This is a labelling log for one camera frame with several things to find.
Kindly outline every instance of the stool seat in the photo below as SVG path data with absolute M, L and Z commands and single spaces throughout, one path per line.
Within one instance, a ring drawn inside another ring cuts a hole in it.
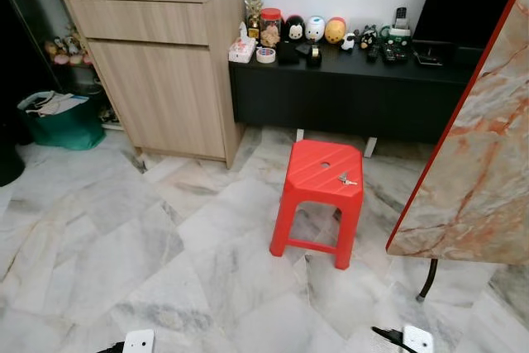
M 336 255 L 336 268 L 347 269 L 363 199 L 362 154 L 349 145 L 303 140 L 293 144 L 283 196 L 270 243 L 272 255 L 286 245 Z M 328 203 L 341 210 L 336 247 L 289 239 L 296 207 L 304 201 Z

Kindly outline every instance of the wooden cabinet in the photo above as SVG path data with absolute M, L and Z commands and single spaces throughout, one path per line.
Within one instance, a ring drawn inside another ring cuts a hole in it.
M 243 0 L 65 0 L 132 143 L 235 157 L 227 52 Z

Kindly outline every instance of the stool leg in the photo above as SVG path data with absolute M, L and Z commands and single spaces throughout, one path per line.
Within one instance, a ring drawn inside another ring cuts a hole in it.
M 360 206 L 354 209 L 342 209 L 338 243 L 336 244 L 335 267 L 337 269 L 345 270 L 349 267 L 359 215 Z
M 270 252 L 273 256 L 282 256 L 284 253 L 297 206 L 297 200 L 285 193 L 283 194 L 279 206 L 278 219 L 275 222 L 274 235 L 270 243 Z

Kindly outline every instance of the cabinet door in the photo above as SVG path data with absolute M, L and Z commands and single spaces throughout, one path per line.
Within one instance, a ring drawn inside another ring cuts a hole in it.
M 88 41 L 135 146 L 224 158 L 209 50 Z

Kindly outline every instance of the jar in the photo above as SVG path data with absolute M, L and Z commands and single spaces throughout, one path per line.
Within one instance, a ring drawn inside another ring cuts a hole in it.
M 275 47 L 281 40 L 281 10 L 264 8 L 261 10 L 261 45 Z

